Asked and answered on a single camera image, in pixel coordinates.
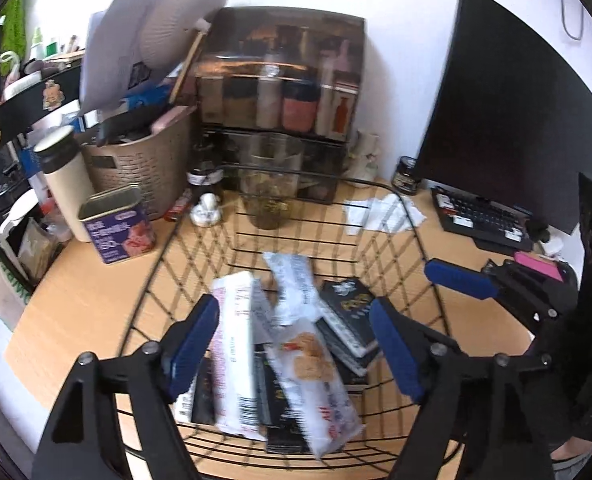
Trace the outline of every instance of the crumpled white tissue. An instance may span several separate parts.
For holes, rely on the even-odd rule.
[[[423,215],[410,198],[402,197],[414,227],[418,227]],[[361,227],[368,231],[382,231],[384,233],[399,233],[411,229],[409,218],[400,200],[393,193],[382,200],[369,198],[367,200],[345,200],[345,234],[357,235]]]

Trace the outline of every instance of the bolt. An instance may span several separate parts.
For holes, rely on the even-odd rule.
[[[85,366],[90,364],[96,357],[92,352],[83,352],[81,355],[78,356],[78,364],[81,366]]]
[[[152,355],[155,354],[156,352],[158,352],[158,343],[156,341],[147,341],[143,346],[142,346],[142,352],[145,355]]]
[[[429,347],[429,351],[432,353],[432,355],[435,355],[436,357],[442,357],[445,354],[447,354],[447,346],[445,346],[442,343],[433,343]]]
[[[502,366],[505,368],[509,364],[509,355],[507,354],[496,354],[494,356],[494,361],[498,366]]]

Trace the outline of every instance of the green towel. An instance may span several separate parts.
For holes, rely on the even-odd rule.
[[[25,59],[26,38],[25,38],[25,8],[24,0],[8,0],[0,13],[5,17],[3,23],[3,41],[0,45],[0,54],[11,50],[18,54],[18,57]],[[0,64],[0,75],[6,76],[11,70],[11,63]]]

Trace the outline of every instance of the keyboard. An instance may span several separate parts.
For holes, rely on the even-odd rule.
[[[531,251],[533,243],[518,216],[441,188],[432,190],[434,207],[445,231]]]

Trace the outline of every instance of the computer monitor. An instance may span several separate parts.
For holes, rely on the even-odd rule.
[[[493,0],[459,0],[415,173],[570,233],[578,173],[592,175],[592,93]]]

